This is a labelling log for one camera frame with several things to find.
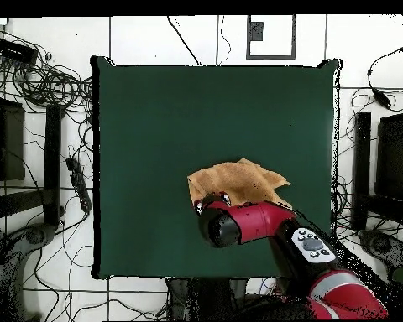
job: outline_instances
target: black bar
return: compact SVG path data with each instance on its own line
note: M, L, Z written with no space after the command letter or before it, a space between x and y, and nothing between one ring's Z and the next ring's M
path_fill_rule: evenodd
M380 195L361 196L360 200L367 206L368 211L403 225L403 201Z
M44 188L52 190L52 201L44 203L44 222L58 226L60 221L61 119L65 110L59 105L46 107L44 141Z
M355 115L355 147L353 151L353 199L351 228L365 230L369 212L370 178L370 112Z
M55 196L55 190L45 189L0 196L0 218L42 206L42 198L45 204L53 204Z

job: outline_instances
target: floor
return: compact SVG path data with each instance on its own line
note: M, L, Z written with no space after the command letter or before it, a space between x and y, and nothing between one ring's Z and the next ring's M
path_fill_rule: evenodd
M217 45L217 15L195 17L170 17L179 29L196 58L204 65L307 65L316 66L324 59L344 60L340 76L340 136L347 129L348 120L353 116L351 99L356 90L359 94L369 94L367 89L367 70L371 63L381 55L387 54L403 45L403 16L382 15L297 15L296 59L295 60L246 60L246 15L219 16L220 35ZM264 26L272 21L266 18ZM194 65L191 54L180 41L167 17L113 17L113 18L10 18L8 25L1 30L16 35L32 43L42 45L52 54L51 65L63 65L79 74L82 79L92 75L89 59L92 55L107 56L116 65L136 64L185 64ZM389 56L373 68L372 85L387 91L403 90L403 53ZM15 98L15 88L11 81L3 84L2 95ZM403 107L403 95L395 93L395 108ZM353 104L364 105L366 96L359 96ZM24 159L33 172L39 186L43 185L44 114L30 113L26 109ZM377 120L389 116L376 103L364 110L372 112L372 134L376 137ZM78 122L85 119L83 113L72 114L72 119L63 120L62 154L68 156L71 150L79 147ZM91 143L90 133L86 141ZM339 152L349 148L339 156L338 170L346 183L351 180L353 159L352 141L343 138L339 141ZM376 141L373 144L373 167L371 170L371 189L374 186L374 166ZM84 174L89 178L92 173L92 157L89 152L81 155ZM67 202L65 225L77 223L83 216L75 196L65 164L62 166L61 201ZM92 181L86 180L92 188ZM27 174L24 181L6 182L2 194L9 194L34 187ZM33 209L11 216L1 221L3 231L10 232L24 226L29 219L38 215L40 209ZM137 310L153 312L160 310L166 301L165 280L159 278L111 278L94 280L91 277L93 229L92 216L78 227L57 236L43 251L39 277L57 290L59 303L48 321L68 321L65 305L71 298L71 318L74 321L131 320L139 316ZM379 219L369 221L374 226ZM385 226L395 228L388 221ZM339 228L342 236L351 234ZM64 241L71 239L62 248ZM354 251L364 262L371 266L383 279L385 268L380 262L365 254L358 246L357 237L343 239L343 243ZM71 262L74 258L79 266ZM56 301L55 293L43 287L33 275L34 265L39 260L39 252L29 258L24 271L24 300L27 310L41 312L43 320ZM274 282L269 279L251 279L249 293L264 293Z

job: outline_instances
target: wire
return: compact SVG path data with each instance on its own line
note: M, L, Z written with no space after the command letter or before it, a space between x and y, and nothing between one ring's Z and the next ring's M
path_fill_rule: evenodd
M182 38L181 34L179 33L179 30L176 28L176 26L170 21L170 16L167 16L167 21L169 21L170 26L175 30L179 38L181 39L182 43L185 45L186 49L188 49L188 52L190 52L192 58L196 61L197 65L202 65L196 58L196 56L191 52L190 47L186 44L185 40Z
M373 94L374 94L375 100L376 100L381 106L383 106L384 108L386 108L387 110L390 110L390 111L392 111L392 112L401 112L401 111L403 111L403 108L402 108L402 109L398 109L398 110L395 110L395 109L391 108L392 106L395 105L396 101L395 101L395 103L394 103L393 105L391 105L388 96L390 96L390 94L393 93L393 92L403 94L403 91L391 91L391 92L386 92L386 91L382 91L382 90L380 90L380 89L378 89L378 88L373 88L373 87L372 87L372 82L371 82L371 80L370 80L370 76L373 74L373 67L374 67L374 65L375 65L376 63L378 63L378 61L382 60L382 59L385 58L385 57L388 57L388 56L390 56L390 55L393 55L393 54L399 53L399 52L403 52L403 46L400 47L399 49L396 49L396 50L394 50L394 51L392 51L392 52L387 53L386 55L381 55L377 60L375 60L375 61L371 64L369 70L367 71L367 80L368 80L368 82L369 82L370 89L372 90L372 92L373 92Z

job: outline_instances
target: control buttons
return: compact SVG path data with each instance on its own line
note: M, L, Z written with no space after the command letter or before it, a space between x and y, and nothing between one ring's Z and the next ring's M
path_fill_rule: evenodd
M324 246L320 240L315 240L313 238L307 238L303 242L303 248L305 251L317 251L318 249L322 249Z

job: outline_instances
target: black cable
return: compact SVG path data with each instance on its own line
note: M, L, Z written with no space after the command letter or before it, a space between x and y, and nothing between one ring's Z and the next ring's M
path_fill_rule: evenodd
M202 65L196 58L196 56L191 52L190 47L186 44L185 40L182 38L181 34L179 33L179 30L176 28L176 26L170 21L170 16L167 16L167 21L169 21L170 26L175 30L179 38L181 39L182 43L185 45L186 49L188 49L188 52L190 52L192 58L196 61L197 65Z
M219 65L221 65L222 62L224 62L224 61L226 61L226 60L228 59L228 56L230 55L230 52L232 51L232 46L231 46L230 42L227 41L227 39L224 37L224 35L223 35L223 33L222 33L222 26L224 25L224 19L225 19L225 15L222 16L222 22L221 22L221 30L220 30L220 33L221 33L222 39L223 39L224 41L226 41L227 44L228 44L228 53L227 53L227 57L226 57L224 60L221 60L221 61L219 62Z

